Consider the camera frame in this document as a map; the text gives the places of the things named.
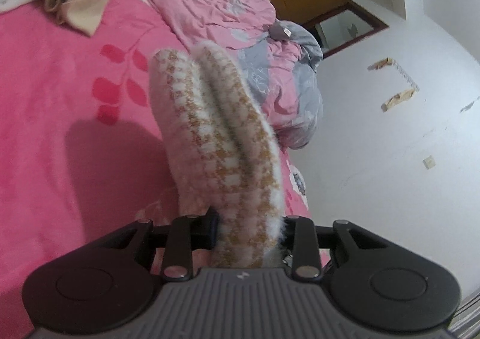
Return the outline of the beige white houndstooth sweater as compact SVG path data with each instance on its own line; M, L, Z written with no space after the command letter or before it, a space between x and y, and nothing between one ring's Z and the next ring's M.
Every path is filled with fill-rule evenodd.
M233 57L214 42L189 53L159 50L149 64L149 94L180 213L219 214L211 265L279 267L280 149Z

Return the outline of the pink floral fleece bedsheet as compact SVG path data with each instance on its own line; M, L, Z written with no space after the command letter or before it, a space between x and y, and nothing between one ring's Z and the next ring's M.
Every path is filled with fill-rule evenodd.
M148 59L182 45L142 0L109 0L86 37L28 3L1 15L1 336L31 331L39 266L126 224L178 215Z

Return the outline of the pink grey floral duvet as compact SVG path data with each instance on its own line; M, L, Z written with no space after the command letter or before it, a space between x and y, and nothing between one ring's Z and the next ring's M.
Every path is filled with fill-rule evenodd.
M185 48L213 41L241 67L283 147L306 146L322 115L323 53L305 28L278 20L269 0L148 0Z

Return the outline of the brown wooden door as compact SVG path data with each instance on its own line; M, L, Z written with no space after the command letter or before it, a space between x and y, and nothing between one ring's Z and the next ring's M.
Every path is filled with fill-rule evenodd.
M303 26L328 58L388 28L353 0L270 0L279 20Z

